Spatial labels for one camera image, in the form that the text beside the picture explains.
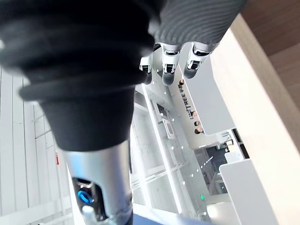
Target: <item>wooden ceiling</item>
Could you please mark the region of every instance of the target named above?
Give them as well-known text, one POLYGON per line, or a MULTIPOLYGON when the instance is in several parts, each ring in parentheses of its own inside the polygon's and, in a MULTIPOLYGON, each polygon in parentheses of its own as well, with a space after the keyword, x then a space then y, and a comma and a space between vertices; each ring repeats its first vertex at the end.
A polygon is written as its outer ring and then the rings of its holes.
POLYGON ((268 56, 300 42, 300 0, 248 0, 242 15, 268 56))

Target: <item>robotic arm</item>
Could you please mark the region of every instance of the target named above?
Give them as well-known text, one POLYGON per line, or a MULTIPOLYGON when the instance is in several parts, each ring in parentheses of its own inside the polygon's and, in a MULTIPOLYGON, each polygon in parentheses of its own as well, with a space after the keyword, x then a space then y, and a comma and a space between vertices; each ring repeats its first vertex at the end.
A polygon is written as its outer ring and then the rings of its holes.
POLYGON ((30 80, 20 95, 42 106, 87 225, 132 224, 128 139, 135 85, 151 73, 154 43, 164 49, 163 82, 170 85, 181 47, 200 43, 187 63, 197 69, 199 52, 213 51, 244 3, 0 1, 0 63, 30 80))

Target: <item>ceiling light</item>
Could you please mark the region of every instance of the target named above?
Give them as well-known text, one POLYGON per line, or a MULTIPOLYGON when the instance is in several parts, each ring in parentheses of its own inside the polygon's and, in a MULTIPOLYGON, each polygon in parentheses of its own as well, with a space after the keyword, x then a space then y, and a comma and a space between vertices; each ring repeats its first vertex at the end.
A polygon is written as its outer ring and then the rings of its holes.
POLYGON ((136 167, 139 168, 137 171, 137 175, 138 175, 140 183, 141 183, 141 189, 142 189, 142 194, 144 197, 145 205, 152 208, 150 194, 149 194, 149 190, 148 190, 148 187, 146 184, 146 179, 145 179, 146 172, 145 172, 145 168, 142 164, 143 160, 142 160, 141 153, 137 148, 135 134, 133 132, 132 126, 130 126, 130 144, 131 144, 131 150, 134 155, 133 159, 135 160, 136 167))
POLYGON ((174 196, 176 208, 177 208, 178 213, 181 214, 182 213, 182 207, 181 207, 179 197, 178 197, 178 194, 177 194, 177 191, 176 191, 175 183, 174 183, 174 180, 173 180, 173 177, 172 177, 172 174, 171 174, 171 169, 170 169, 168 159, 167 159, 167 156, 166 156, 166 153, 165 153, 165 150, 164 150, 164 146, 163 146, 162 140, 161 140, 160 135, 159 135, 158 125, 155 121, 155 116, 154 116, 154 112, 153 112, 153 109, 152 109, 152 106, 151 106, 151 102, 150 102, 150 99, 148 97, 146 87, 145 87, 144 84, 142 84, 142 90, 143 90, 143 93, 144 93, 144 96, 145 96, 147 108, 148 108, 149 115, 150 115, 150 118, 151 118, 151 122, 152 122, 152 125, 153 125, 153 129, 154 129, 154 133, 155 133, 156 140, 157 140, 157 143, 158 143, 159 151, 160 151, 160 154, 161 154, 163 162, 164 162, 164 166, 165 166, 165 170, 167 172, 168 180, 170 182, 171 191, 172 191, 172 194, 174 196))

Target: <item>blue light button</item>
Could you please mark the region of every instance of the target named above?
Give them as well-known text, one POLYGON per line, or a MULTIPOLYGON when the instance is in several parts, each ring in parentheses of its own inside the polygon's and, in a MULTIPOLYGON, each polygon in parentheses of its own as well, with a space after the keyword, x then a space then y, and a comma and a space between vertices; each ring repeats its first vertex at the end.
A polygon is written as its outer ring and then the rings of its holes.
POLYGON ((93 203, 92 197, 85 191, 78 191, 77 196, 81 201, 83 201, 86 204, 93 203))

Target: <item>white wall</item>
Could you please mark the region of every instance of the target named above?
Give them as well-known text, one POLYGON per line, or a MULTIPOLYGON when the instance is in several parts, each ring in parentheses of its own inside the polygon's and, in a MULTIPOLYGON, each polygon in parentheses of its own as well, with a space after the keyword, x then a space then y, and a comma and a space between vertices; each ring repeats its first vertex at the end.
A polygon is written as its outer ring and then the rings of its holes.
MULTIPOLYGON (((181 121, 182 127, 185 131, 187 141, 188 141, 190 148, 197 149, 197 148, 199 148, 199 146, 203 146, 203 145, 218 144, 218 139, 217 139, 216 135, 204 135, 204 134, 196 135, 194 133, 194 131, 195 131, 194 122, 196 120, 190 119, 190 117, 186 111, 184 101, 182 100, 180 90, 178 88, 179 80, 181 79, 181 77, 182 77, 182 73, 179 69, 177 69, 175 71, 174 83, 169 87, 169 90, 170 90, 170 93, 171 93, 171 96, 173 99, 174 106, 175 106, 178 114, 180 115, 180 121, 181 121)), ((193 106, 193 101, 191 99, 191 96, 188 93, 186 86, 183 85, 182 89, 184 90, 184 94, 187 98, 189 105, 191 105, 191 110, 194 111, 195 107, 193 106)))
POLYGON ((250 159, 221 165, 220 172, 242 225, 278 225, 250 159))
MULTIPOLYGON (((35 139, 49 129, 46 119, 40 117, 42 110, 37 105, 23 102, 17 93, 28 83, 27 80, 0 69, 0 83, 1 218, 58 201, 61 197, 69 196, 69 191, 62 158, 60 165, 56 165, 52 134, 35 139)), ((57 217, 59 214, 48 215, 40 221, 46 222, 57 217)))
MULTIPOLYGON (((179 65, 184 70, 191 44, 180 52, 179 65)), ((195 77, 185 80, 206 134, 212 135, 235 128, 213 77, 210 57, 198 69, 195 77)))

